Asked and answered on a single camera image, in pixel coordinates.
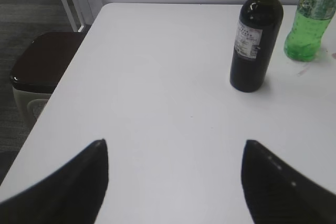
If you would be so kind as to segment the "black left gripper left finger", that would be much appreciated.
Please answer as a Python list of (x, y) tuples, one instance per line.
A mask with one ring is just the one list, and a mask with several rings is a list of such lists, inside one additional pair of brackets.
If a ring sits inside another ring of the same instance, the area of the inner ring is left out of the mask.
[(1, 202), (1, 223), (95, 223), (109, 183), (104, 139), (60, 169)]

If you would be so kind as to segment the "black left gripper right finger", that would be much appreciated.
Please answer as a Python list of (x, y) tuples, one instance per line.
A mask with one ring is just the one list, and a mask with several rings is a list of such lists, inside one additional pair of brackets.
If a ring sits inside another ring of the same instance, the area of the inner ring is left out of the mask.
[(256, 140), (246, 141), (241, 184), (254, 223), (335, 223), (335, 194)]

